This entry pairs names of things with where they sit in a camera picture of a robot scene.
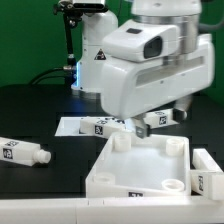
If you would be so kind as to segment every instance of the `white plastic object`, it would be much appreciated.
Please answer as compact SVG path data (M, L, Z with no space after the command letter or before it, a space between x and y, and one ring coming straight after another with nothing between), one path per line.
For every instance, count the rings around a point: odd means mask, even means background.
M184 141L180 138L169 138L166 141L166 153L169 156L181 156L184 152Z
M127 133L117 134L114 136L114 150L125 152L131 149L131 136Z
M191 170L192 190L211 200L224 200L224 173Z
M200 0L135 0L132 4L132 14L139 16L190 16L200 13Z
M162 187L166 191L181 192L184 191L184 183L176 179L167 179L162 182Z
M118 140L118 147L116 141L119 136L127 142L120 143ZM87 197L190 195L189 141L184 137L175 137L184 142L183 153L171 157L166 153L166 142L170 138L172 136L151 135L140 139L134 133L113 133L86 178ZM96 182L96 176L102 173L114 176L115 184L110 181ZM169 182L165 182L167 188L164 189L164 181L168 179L176 180L173 182L176 190L168 189L168 185L172 187Z
M133 35L127 32L130 29L139 33ZM158 36L163 39L163 47L161 53L154 58L168 56L177 51L180 36L180 29L177 26L151 25L133 20L128 20L107 35L103 39L103 49L107 54L119 59L133 62L148 61L151 58L144 57L145 45Z
M84 134L108 139L113 132L122 130L125 130L124 122L112 117L85 117L80 120L80 132Z
M223 223L224 202L202 196L0 200L0 217L7 224L212 224Z
M103 4L102 0L94 1L99 4L100 2ZM91 4L93 1L88 0L86 3ZM106 13L95 13L92 16L83 15L82 21L82 58L76 66L77 81L71 88L86 93L100 93L102 67L110 57L103 49L102 40L117 29L118 20L114 13L107 11Z
M49 163L51 153L39 144L0 138L0 160L32 166L35 163Z
M148 112L144 121L151 129L178 124L173 120L173 109Z
M98 173L93 177L97 184L115 184L115 176L111 173Z
M103 110L124 120L210 86L214 47L207 36L200 35L197 50L185 55L183 70L167 69L162 58L142 63L110 58L102 69Z
M222 169L209 155L206 149L194 149L192 164L196 170L222 172Z

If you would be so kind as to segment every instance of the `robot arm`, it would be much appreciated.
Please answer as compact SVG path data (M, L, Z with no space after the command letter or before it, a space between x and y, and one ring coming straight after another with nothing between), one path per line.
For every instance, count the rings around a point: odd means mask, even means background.
M102 107L120 119L134 117L141 138L142 114L213 81L214 50L209 34L198 35L200 13L199 0L135 0L133 20L104 38L112 57L102 70Z

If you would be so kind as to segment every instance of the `black table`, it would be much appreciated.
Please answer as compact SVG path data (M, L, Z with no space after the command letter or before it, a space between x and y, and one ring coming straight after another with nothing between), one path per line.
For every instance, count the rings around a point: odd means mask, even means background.
M84 197L85 178L107 140L54 135L61 117L104 115L99 101L79 99L62 85L0 88L0 136L38 143L52 153L47 165L0 161L0 199ZM188 137L191 154L204 147L224 168L223 115L219 104L197 95L187 121L152 133Z

